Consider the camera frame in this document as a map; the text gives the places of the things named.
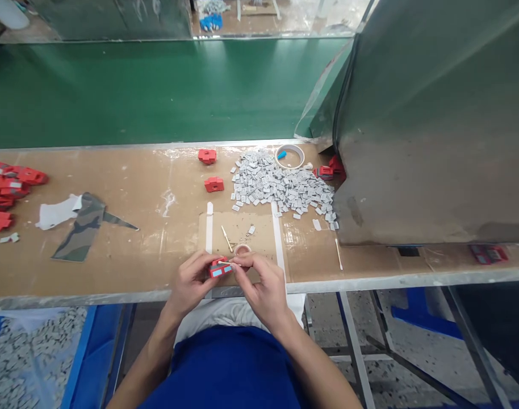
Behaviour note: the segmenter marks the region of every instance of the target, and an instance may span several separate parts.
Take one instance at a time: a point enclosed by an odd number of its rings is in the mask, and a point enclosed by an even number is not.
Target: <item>metal frame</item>
[[[114,396],[116,388],[119,386],[120,377],[123,371],[123,362],[125,358],[125,348],[131,336],[131,329],[135,321],[136,304],[127,304],[123,306],[120,315],[120,322],[118,334],[116,335],[116,342],[114,344],[114,352],[112,353],[112,363],[110,366],[110,373],[104,390],[103,404],[101,407],[106,407],[109,401]]]
[[[477,337],[475,328],[471,324],[470,318],[464,309],[464,305],[460,300],[456,288],[443,287],[441,290],[443,291],[443,295],[449,304],[449,308],[451,309],[454,320],[456,321],[458,328],[462,333],[464,342],[468,347],[468,351],[470,351],[471,358],[474,361],[475,367],[479,372],[479,376],[483,381],[483,385],[487,390],[488,397],[490,398],[493,406],[497,409],[511,409],[509,398],[502,388],[496,373],[494,372],[494,368],[488,359],[487,352],[483,348],[483,344]]]
[[[447,302],[449,303],[449,307],[453,312],[457,325],[462,331],[466,345],[470,350],[470,354],[472,355],[479,375],[485,384],[488,396],[490,397],[494,407],[496,407],[496,409],[511,409],[509,399],[501,387],[496,374],[494,373],[494,369],[488,360],[483,346],[477,338],[475,330],[473,329],[473,326],[471,325],[469,318],[458,298],[458,294],[456,294],[455,289],[452,287],[444,287],[442,290],[445,297],[447,298]],[[365,361],[394,360],[408,371],[418,376],[432,388],[436,389],[443,396],[452,400],[457,404],[458,407],[464,409],[478,409],[475,404],[394,351],[394,343],[388,329],[379,295],[375,290],[371,290],[370,295],[371,300],[373,301],[375,316],[379,323],[383,342],[380,342],[368,335],[366,336],[366,340],[371,344],[371,347],[360,347],[358,332],[356,330],[352,312],[350,310],[347,292],[340,291],[336,293],[336,296],[345,336],[348,342],[348,347],[323,348],[326,354],[335,362],[348,361],[350,359],[354,369],[358,395],[363,407],[365,409],[375,408],[369,379],[367,377],[367,370],[365,368]],[[308,301],[306,299],[305,316],[307,318],[307,331],[309,334],[314,334],[310,309],[308,309]]]

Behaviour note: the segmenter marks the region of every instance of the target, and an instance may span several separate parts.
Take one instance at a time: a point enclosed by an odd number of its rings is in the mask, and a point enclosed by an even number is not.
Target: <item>tape roll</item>
[[[238,256],[239,254],[250,253],[251,251],[252,249],[250,249],[246,244],[240,244],[235,247],[233,252],[235,253],[235,256]]]
[[[291,167],[291,166],[284,166],[283,164],[281,164],[277,158],[282,153],[282,151],[293,151],[293,152],[297,153],[299,155],[299,161],[300,161],[299,165],[295,166],[295,167]],[[299,146],[296,146],[296,145],[282,145],[281,147],[279,147],[277,149],[277,152],[275,153],[275,162],[277,162],[277,164],[281,168],[283,168],[283,169],[297,169],[297,168],[301,168],[303,166],[303,162],[305,162],[305,154],[303,153],[302,149]]]

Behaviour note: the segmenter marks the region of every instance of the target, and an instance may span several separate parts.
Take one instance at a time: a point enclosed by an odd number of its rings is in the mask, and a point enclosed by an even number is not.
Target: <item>metal partition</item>
[[[519,1],[381,0],[360,40],[337,125],[340,241],[519,242]]]

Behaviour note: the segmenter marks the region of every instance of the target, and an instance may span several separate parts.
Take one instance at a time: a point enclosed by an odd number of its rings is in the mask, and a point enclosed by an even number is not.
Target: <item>white paper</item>
[[[57,204],[40,205],[40,221],[35,224],[42,230],[49,230],[68,219],[75,219],[82,207],[82,196],[71,194],[67,200]]]

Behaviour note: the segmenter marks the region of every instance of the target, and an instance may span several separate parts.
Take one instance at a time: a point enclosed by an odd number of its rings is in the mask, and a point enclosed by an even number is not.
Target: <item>person's right hand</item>
[[[235,269],[235,279],[252,310],[267,329],[278,338],[289,324],[297,322],[286,302],[284,271],[266,257],[254,252],[236,256],[231,261]],[[254,267],[259,273],[261,282],[252,284],[243,267],[246,270]]]

